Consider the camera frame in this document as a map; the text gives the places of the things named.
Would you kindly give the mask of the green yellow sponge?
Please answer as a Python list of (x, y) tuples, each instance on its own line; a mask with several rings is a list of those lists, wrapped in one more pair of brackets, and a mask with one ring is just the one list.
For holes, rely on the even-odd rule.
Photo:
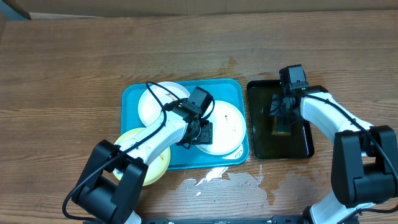
[(276, 136), (290, 136), (291, 123), (285, 118), (274, 117), (272, 125), (272, 134)]

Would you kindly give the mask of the large white plate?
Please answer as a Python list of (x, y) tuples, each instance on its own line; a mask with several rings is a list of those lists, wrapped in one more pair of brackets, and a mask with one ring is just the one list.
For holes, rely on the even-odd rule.
[(215, 109), (208, 118), (213, 125), (212, 144), (197, 147), (207, 154), (221, 156), (236, 150), (246, 135), (246, 121), (242, 112), (231, 103), (216, 100)]

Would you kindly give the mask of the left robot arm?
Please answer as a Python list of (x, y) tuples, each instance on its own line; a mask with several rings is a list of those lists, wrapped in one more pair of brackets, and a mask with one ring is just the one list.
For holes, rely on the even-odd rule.
[(201, 117), (201, 109), (168, 105), (135, 136), (119, 144), (99, 142), (64, 202), (91, 214), (84, 222), (141, 223), (135, 209), (149, 165), (173, 144), (190, 148), (212, 142), (212, 123)]

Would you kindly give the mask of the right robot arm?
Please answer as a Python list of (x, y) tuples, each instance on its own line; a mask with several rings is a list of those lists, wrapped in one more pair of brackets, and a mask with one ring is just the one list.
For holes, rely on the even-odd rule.
[(374, 126), (338, 104), (322, 86), (272, 96), (270, 116), (304, 119), (332, 143), (330, 193), (303, 212), (303, 223), (357, 223), (364, 212), (397, 197), (397, 136), (387, 125)]

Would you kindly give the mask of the yellow plate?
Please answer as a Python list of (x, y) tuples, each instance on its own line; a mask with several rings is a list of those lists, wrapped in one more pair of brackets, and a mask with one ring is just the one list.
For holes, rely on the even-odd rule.
[[(144, 128), (134, 128), (126, 133), (122, 134), (115, 142), (115, 144), (120, 143), (126, 139), (129, 139), (139, 132), (141, 132)], [(168, 147), (159, 157), (157, 157), (148, 167), (146, 177), (144, 179), (143, 186), (147, 186), (153, 184), (157, 180), (159, 180), (167, 171), (171, 160), (171, 150)]]

